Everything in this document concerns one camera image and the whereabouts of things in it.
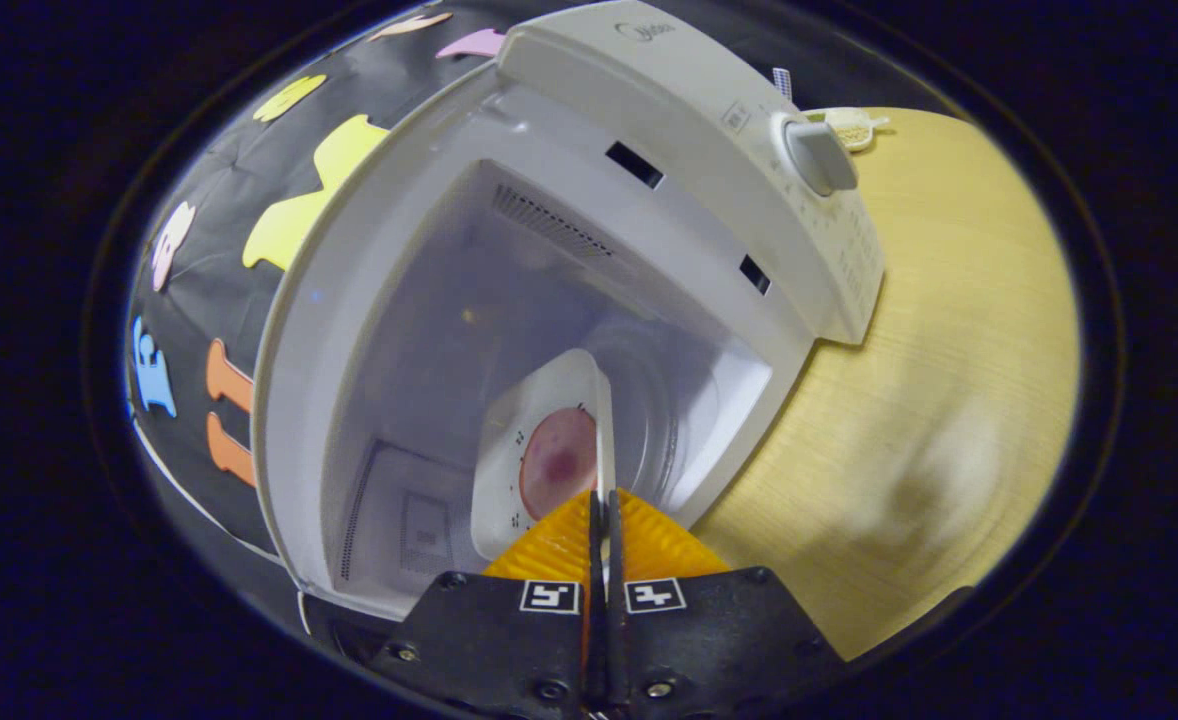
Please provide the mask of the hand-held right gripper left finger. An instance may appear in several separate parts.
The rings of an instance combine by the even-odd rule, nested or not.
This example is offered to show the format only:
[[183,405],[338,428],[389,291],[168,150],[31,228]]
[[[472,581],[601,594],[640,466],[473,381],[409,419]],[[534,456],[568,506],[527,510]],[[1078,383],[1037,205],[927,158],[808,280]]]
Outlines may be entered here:
[[583,493],[515,544],[569,560],[563,574],[507,555],[498,569],[435,577],[370,669],[474,716],[593,716],[609,688],[602,514],[598,493]]

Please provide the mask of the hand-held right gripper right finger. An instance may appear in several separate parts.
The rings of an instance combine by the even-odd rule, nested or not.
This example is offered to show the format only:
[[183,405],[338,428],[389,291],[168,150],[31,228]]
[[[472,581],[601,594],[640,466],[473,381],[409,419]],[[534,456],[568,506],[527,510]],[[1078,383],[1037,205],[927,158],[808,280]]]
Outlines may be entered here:
[[607,714],[744,719],[823,694],[845,662],[775,572],[626,577],[626,500],[607,500]]

